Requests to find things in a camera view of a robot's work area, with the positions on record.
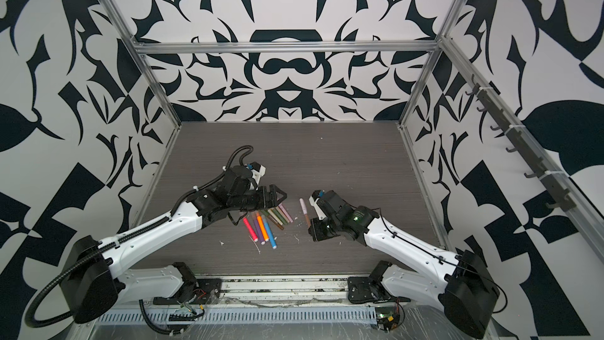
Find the pink pen purple cap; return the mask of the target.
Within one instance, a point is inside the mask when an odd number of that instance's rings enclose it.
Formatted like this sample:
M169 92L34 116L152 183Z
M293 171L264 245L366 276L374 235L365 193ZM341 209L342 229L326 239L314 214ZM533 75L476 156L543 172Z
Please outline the pink pen purple cap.
M286 220L288 220L289 223L293 223L294 220L292 219L291 215L289 215L286 207L283 206L283 204L279 204L278 208L281 210L281 212L285 216Z

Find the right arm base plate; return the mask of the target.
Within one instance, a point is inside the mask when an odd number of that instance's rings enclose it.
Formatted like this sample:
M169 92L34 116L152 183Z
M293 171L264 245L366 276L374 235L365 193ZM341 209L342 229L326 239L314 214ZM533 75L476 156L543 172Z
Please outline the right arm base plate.
M358 276L347 278L347 299L354 305L395 301L381 282L370 277Z

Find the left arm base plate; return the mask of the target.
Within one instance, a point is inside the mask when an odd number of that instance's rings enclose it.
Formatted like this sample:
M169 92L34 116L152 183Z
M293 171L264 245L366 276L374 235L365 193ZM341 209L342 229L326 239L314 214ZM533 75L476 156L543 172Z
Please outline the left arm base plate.
M155 297L154 305L204 305L220 297L223 280L220 278L197 279L195 283L185 282L171 297Z

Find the tan pen ochre cap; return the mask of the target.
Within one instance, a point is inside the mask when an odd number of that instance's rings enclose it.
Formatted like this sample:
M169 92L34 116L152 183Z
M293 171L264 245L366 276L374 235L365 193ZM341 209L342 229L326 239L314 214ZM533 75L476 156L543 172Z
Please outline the tan pen ochre cap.
M267 210L269 212L269 214L277 221L277 223L281 226L283 226L283 221L281 220L281 218L275 213L275 211L273 209L268 209Z

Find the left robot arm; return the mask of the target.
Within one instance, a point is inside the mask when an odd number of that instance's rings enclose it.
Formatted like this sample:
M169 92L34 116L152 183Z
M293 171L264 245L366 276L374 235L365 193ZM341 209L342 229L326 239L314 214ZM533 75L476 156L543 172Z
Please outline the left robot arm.
M124 302L159 297L191 300L197 280L186 264L133 267L178 239L231 219L233 213L244 218L247 213L282 204L287 197L284 190L260 183L266 168L245 162L251 152L250 145L237 148L216 178L185 192L159 217L100 241L91 236L77 241L67 266L31 301L25 324L41 328L67 319L86 324Z

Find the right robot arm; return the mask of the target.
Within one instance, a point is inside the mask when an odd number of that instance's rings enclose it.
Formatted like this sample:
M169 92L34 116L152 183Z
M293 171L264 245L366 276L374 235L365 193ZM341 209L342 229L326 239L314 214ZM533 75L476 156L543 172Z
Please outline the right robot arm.
M461 332L482 339L506 294L484 261L465 250L453 253L397 228L377 209L353 206L332 190L316 190L309 203L317 213L308 229L314 241L345 237L381 251L413 269L377 267L374 278L394 298L408 298L442 311Z

